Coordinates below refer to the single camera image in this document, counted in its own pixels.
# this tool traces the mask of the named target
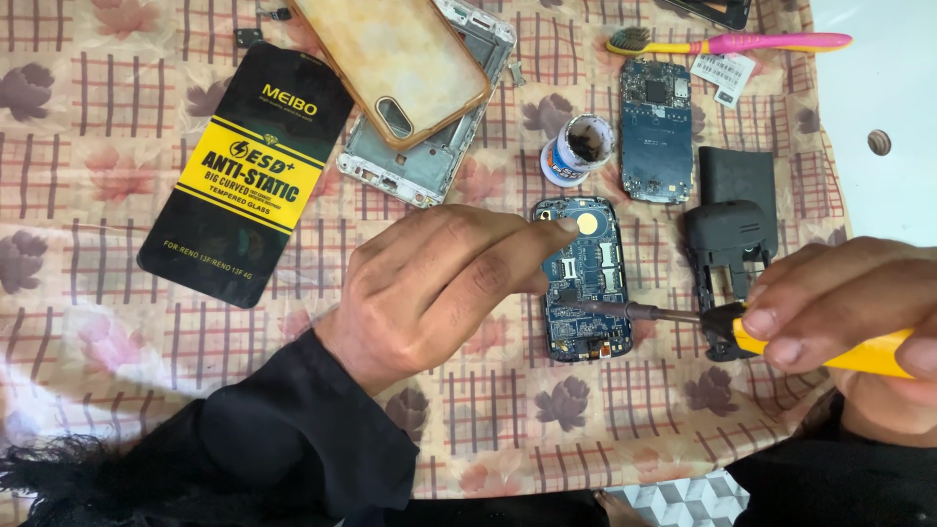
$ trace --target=toothbrush bristles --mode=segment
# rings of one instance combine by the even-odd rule
[[[619,29],[609,42],[621,50],[640,52],[650,44],[650,29],[636,26]]]

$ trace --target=screen protector package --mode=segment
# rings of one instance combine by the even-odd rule
[[[137,263],[239,308],[257,305],[352,105],[315,57],[251,46]]]

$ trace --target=tablecloth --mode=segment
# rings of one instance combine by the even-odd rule
[[[656,41],[723,32],[662,0],[475,0],[517,30],[449,201],[529,215],[547,197],[610,199],[632,299],[693,309],[680,218],[698,203],[633,202],[618,161],[581,188],[541,176],[543,145],[570,116],[618,121],[623,57],[603,44],[629,25]],[[256,370],[339,301],[354,249],[408,212],[331,161],[254,309],[139,269],[134,259],[244,57],[232,29],[320,54],[296,21],[252,0],[7,0],[0,12],[0,339],[3,444],[65,432],[132,444]],[[748,30],[810,31],[807,0],[756,0]],[[839,243],[846,211],[807,53],[757,62],[736,110],[693,77],[693,145],[771,152],[780,256]],[[689,67],[692,57],[657,57]],[[353,122],[357,112],[349,120]],[[341,147],[348,135],[336,146]],[[724,287],[719,294],[726,295]],[[544,352],[540,300],[514,295],[455,356],[377,397],[421,447],[413,495],[470,498],[703,474],[791,434],[831,382],[757,358],[706,360],[687,324],[637,323],[634,350],[568,366]],[[0,523],[28,497],[0,498]]]

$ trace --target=black clothing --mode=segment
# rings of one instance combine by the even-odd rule
[[[837,394],[818,429],[726,467],[751,494],[736,527],[937,525],[937,448],[858,437],[842,405]]]
[[[857,439],[839,422],[730,465],[751,492],[736,525],[932,524],[937,449]],[[83,437],[11,448],[0,488],[38,493],[31,527],[607,525],[583,491],[408,502],[417,453],[309,331],[124,456]]]

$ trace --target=circuit board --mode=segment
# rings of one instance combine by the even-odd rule
[[[560,298],[625,302],[621,236],[612,205],[604,198],[556,198],[537,203],[535,219],[576,218],[579,237],[543,262],[550,287],[543,296],[547,351],[562,362],[626,354],[631,323],[618,317],[561,306]]]
[[[683,203],[692,189],[690,74],[669,62],[621,67],[621,181],[635,200]]]

